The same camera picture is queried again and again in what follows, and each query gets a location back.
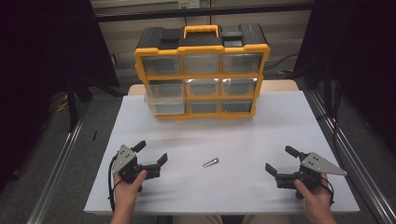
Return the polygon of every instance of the yellow plastic organizer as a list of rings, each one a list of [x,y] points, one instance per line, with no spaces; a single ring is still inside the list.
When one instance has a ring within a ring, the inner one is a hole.
[[[147,28],[136,71],[157,119],[251,118],[270,48],[259,24]]]

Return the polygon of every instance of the gray floor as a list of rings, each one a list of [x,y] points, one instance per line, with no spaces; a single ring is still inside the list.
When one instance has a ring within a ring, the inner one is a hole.
[[[278,78],[283,77],[278,75],[276,70],[267,71],[266,79]],[[125,78],[120,91],[127,91],[131,82],[133,82],[133,78]],[[304,90],[304,82],[298,79],[297,83]],[[78,140],[64,167],[64,173],[50,202],[47,214],[44,216],[44,223],[108,223],[110,220],[110,217],[86,214],[83,212],[83,208],[105,152],[120,108],[121,98],[109,96],[99,90],[92,90],[92,92],[94,97],[91,103],[84,105],[78,102],[80,109],[84,106],[89,108],[88,116],[84,119]],[[318,111],[315,109],[313,111],[317,116],[319,115]],[[338,114],[339,126],[377,185],[395,207],[396,188],[392,187],[396,186],[396,179],[392,178],[393,172],[396,170],[395,155],[388,151],[380,136],[366,128],[360,112],[345,96],[342,97]],[[21,178],[8,182],[0,194],[0,223],[26,223],[64,146],[68,135],[68,122],[67,108],[61,112],[51,113],[47,127],[21,168]],[[331,133],[324,125],[323,120],[318,122],[328,138],[329,144],[332,145]],[[355,214],[336,215],[338,222],[375,223],[370,212],[375,212],[374,205],[353,170],[347,165],[345,157],[341,155],[341,158],[350,174],[350,180],[354,183],[350,186],[361,211]],[[308,223],[303,215],[291,216],[290,220],[296,224]],[[155,222],[156,217],[135,217],[133,220],[133,223],[150,224]]]

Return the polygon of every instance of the finger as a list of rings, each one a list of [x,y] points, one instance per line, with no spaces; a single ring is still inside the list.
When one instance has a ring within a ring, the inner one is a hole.
[[[327,183],[327,174],[321,173],[320,176],[322,177],[322,179],[320,180],[321,184],[326,187],[329,187],[329,184]]]
[[[139,187],[142,185],[143,181],[146,179],[147,175],[148,172],[146,170],[142,170],[137,176],[137,178],[134,180],[134,183],[132,183],[132,188],[137,191]]]
[[[122,178],[119,175],[119,173],[114,174],[113,178],[114,178],[114,183],[118,183],[120,180],[122,180]]]
[[[297,190],[305,197],[306,200],[309,202],[312,201],[315,196],[309,191],[309,189],[305,186],[303,181],[296,179],[294,180],[294,185],[296,186]]]

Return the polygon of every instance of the white tabletop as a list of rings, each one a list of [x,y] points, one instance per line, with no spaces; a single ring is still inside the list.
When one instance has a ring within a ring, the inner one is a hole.
[[[266,92],[253,119],[164,120],[151,116],[143,96],[125,96],[84,211],[111,215],[107,169],[125,144],[146,140],[138,163],[155,163],[168,153],[161,177],[143,183],[136,214],[291,214],[303,213],[295,190],[278,189],[266,162],[280,173],[299,169],[285,146],[335,157],[301,91]],[[214,158],[219,163],[203,168]],[[343,176],[329,175],[334,212],[360,211]]]

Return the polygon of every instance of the metal rail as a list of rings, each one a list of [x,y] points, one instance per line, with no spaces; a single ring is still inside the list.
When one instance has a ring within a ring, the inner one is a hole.
[[[97,14],[87,17],[62,17],[62,18],[46,18],[55,21],[90,21],[90,22],[110,22],[110,21],[139,21],[150,19],[166,19],[166,18],[183,18],[183,17],[199,17],[199,16],[216,16],[216,15],[233,15],[248,13],[264,13],[264,12],[283,12],[283,11],[304,11],[312,10],[319,7],[341,6],[345,4],[343,1],[321,1],[306,3],[289,3],[289,4],[273,4],[258,5],[250,7],[202,7],[189,9],[172,9],[161,11],[147,11],[134,13],[108,13]]]
[[[81,117],[73,132],[67,135],[61,154],[59,155],[59,158],[56,161],[51,174],[49,175],[49,180],[47,181],[46,186],[44,187],[37,203],[35,204],[35,208],[29,216],[27,224],[40,224],[43,222],[44,216],[47,214],[50,202],[58,186],[59,180],[61,179],[61,176],[64,172],[64,167],[66,166],[73,146],[76,143],[83,120],[85,119],[87,113],[88,106],[84,105],[81,111]]]
[[[312,92],[311,96],[320,113],[325,114],[326,110],[323,106],[323,100],[318,92]],[[335,120],[326,117],[326,124],[331,132],[333,132]],[[383,221],[387,224],[396,223],[395,212],[392,210],[392,207],[390,206],[387,198],[385,197],[382,190],[375,183],[373,178],[370,176],[370,174],[367,172],[366,168],[361,162],[361,159],[359,159],[359,156],[356,154],[355,149],[352,147],[352,145],[350,145],[343,131],[339,127],[337,129],[335,139],[340,145],[342,152],[346,156],[352,169],[355,171],[359,181],[363,185],[364,189],[366,190],[367,194],[375,205],[375,208],[378,211],[379,215],[382,217]]]

